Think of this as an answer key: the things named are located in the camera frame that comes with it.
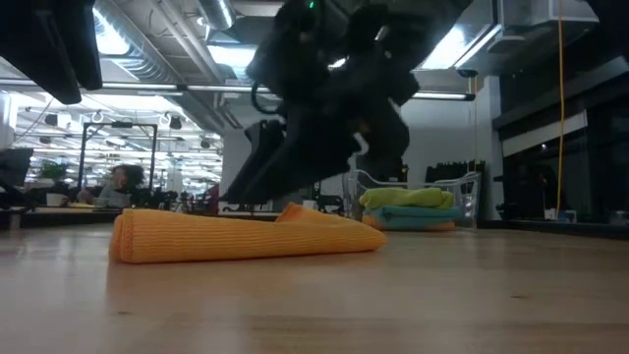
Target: cable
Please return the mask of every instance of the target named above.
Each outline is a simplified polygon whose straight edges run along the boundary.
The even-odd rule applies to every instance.
[[[474,76],[474,95],[479,96],[479,76]],[[479,161],[479,101],[474,99],[474,172]]]
[[[39,125],[39,123],[41,123],[41,118],[43,117],[43,115],[46,113],[46,111],[48,110],[48,107],[50,107],[50,104],[52,104],[52,101],[54,100],[54,98],[50,98],[50,100],[48,101],[48,104],[46,104],[46,106],[43,108],[43,110],[41,111],[41,113],[39,113],[39,116],[37,117],[37,119],[35,119],[34,122],[32,122],[32,124],[30,125],[30,127],[28,127],[20,136],[18,136],[17,138],[15,138],[13,140],[13,144],[19,142],[23,137],[25,137],[28,133],[30,133],[30,130],[33,128],[37,128],[37,126]]]
[[[558,31],[559,31],[559,104],[561,106],[561,123],[559,124],[559,168],[557,176],[557,210],[555,219],[559,218],[561,208],[561,180],[563,178],[563,126],[566,119],[566,97],[564,87],[564,65],[563,65],[563,0],[559,0]]]
[[[155,33],[153,31],[152,18],[153,18],[153,9],[150,9],[150,11],[148,12],[148,20],[147,20],[148,32],[150,34],[152,34],[152,35],[154,35],[156,37],[161,37],[162,35],[164,35],[165,33],[168,32],[168,29],[163,29],[159,33]]]
[[[279,114],[279,106],[276,107],[275,109],[267,109],[264,108],[262,106],[259,105],[259,103],[257,102],[257,88],[259,87],[258,83],[254,83],[254,85],[252,86],[252,105],[254,106],[254,108],[265,115],[276,115]]]

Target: folded towel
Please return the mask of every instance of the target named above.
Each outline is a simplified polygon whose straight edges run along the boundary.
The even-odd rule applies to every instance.
[[[452,207],[454,196],[438,188],[405,190],[401,188],[376,188],[367,190],[359,199],[363,207]]]
[[[289,205],[275,222],[127,209],[109,248],[113,261],[148,264],[374,251],[384,234],[358,221]]]
[[[366,210],[364,223],[379,230],[430,230],[433,227],[453,222],[463,216],[459,207],[434,209],[416,206],[384,206]]]

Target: table surface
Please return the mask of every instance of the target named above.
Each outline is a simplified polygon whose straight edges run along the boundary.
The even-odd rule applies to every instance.
[[[111,226],[0,234],[0,343],[29,353],[627,353],[629,243],[391,234],[375,253],[110,265]]]
[[[21,206],[14,206],[11,211],[19,211],[23,208]],[[121,209],[115,208],[98,208],[98,207],[66,207],[66,206],[38,206],[35,211],[29,210],[30,214],[59,214],[59,213],[94,213],[94,212],[110,212],[120,213]]]

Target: white wall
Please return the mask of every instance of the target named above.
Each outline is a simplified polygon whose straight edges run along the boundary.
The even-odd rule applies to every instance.
[[[219,188],[221,196],[227,192],[251,151],[252,145],[245,137],[244,131],[225,133],[223,136],[223,170]]]
[[[485,216],[498,219],[495,205],[502,203],[502,184],[493,177],[502,174],[502,148],[491,127],[500,114],[498,78],[487,77],[475,102],[412,100],[402,107],[411,141],[404,162],[409,182],[426,180],[426,170],[439,162],[464,162],[475,158],[486,162]]]
[[[474,158],[474,125],[470,105],[461,101],[411,100],[402,106],[411,141],[403,156],[410,183],[426,180],[426,169],[439,162]]]

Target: ceiling light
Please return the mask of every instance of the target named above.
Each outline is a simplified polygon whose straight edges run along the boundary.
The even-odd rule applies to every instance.
[[[139,90],[138,94],[140,95],[162,95],[162,96],[183,96],[183,92],[179,91],[158,91],[158,90]]]
[[[209,53],[216,63],[237,68],[247,67],[256,55],[256,50],[249,46],[222,47],[209,45],[207,49],[209,49]]]
[[[96,9],[93,9],[96,26],[96,44],[102,54],[123,55],[131,45],[116,31]]]
[[[472,96],[465,93],[417,92],[414,99],[470,100]]]
[[[200,146],[202,148],[210,148],[212,146],[210,140],[208,138],[203,138],[200,141]]]
[[[104,89],[159,89],[173,90],[177,89],[177,85],[168,84],[133,84],[133,83],[103,83]]]
[[[168,112],[164,113],[163,116],[159,117],[159,126],[168,128],[170,126],[170,120],[170,114]]]
[[[123,147],[127,144],[127,142],[119,138],[107,138],[105,142],[118,147]]]
[[[89,127],[89,128],[87,128],[87,129],[88,129],[89,131],[91,131],[91,132],[93,132],[93,133],[96,133],[96,134],[98,134],[98,135],[101,135],[101,136],[103,136],[103,137],[109,137],[109,133],[107,133],[107,132],[103,132],[103,130],[102,130],[102,129],[96,129],[96,128],[94,128],[94,127]]]
[[[170,124],[168,124],[170,129],[180,130],[182,128],[181,117],[171,117]]]
[[[49,126],[56,127],[59,123],[59,116],[56,114],[46,114],[46,117],[43,119],[44,123]]]
[[[80,148],[40,148],[40,147],[36,147],[34,149],[35,152],[47,152],[47,153],[59,153],[59,154],[64,154],[64,153],[79,153],[81,152]],[[132,157],[139,157],[139,158],[150,158],[151,155],[151,151],[133,151],[133,150],[116,150],[114,148],[101,148],[101,149],[86,149],[86,154],[88,155],[98,155],[98,154],[107,154],[107,153],[114,153],[117,155],[125,155],[125,156],[132,156]],[[216,152],[214,150],[206,150],[205,152],[200,152],[200,151],[196,151],[196,152],[171,152],[171,155],[174,156],[176,154],[176,157],[200,157],[200,158],[204,158],[204,159],[215,159],[215,158],[220,158],[220,156],[218,156],[216,154]],[[167,152],[165,151],[156,151],[155,152],[155,158],[166,158],[166,157],[172,157],[172,156],[168,156]],[[98,159],[92,159],[91,162],[101,162],[101,160]]]
[[[481,38],[470,50],[468,50],[465,55],[459,59],[456,64],[454,64],[455,68],[460,68],[463,64],[467,63],[472,57],[474,57],[483,47],[489,43],[489,41],[494,38],[500,31],[502,30],[502,25],[496,25],[491,29],[483,38]]]
[[[458,26],[455,26],[434,48],[420,68],[426,70],[449,69],[461,58],[465,47],[465,34]]]
[[[116,111],[177,112],[183,115],[180,106],[159,95],[89,94],[88,97]]]
[[[330,65],[328,66],[328,68],[330,68],[330,69],[337,69],[337,68],[340,68],[340,67],[342,67],[343,65],[345,65],[345,62],[347,62],[347,58],[341,58],[341,59],[339,59],[339,60],[335,61],[333,64],[330,64]]]
[[[100,123],[102,122],[102,113],[100,111],[96,111],[93,116],[91,116],[92,123]]]

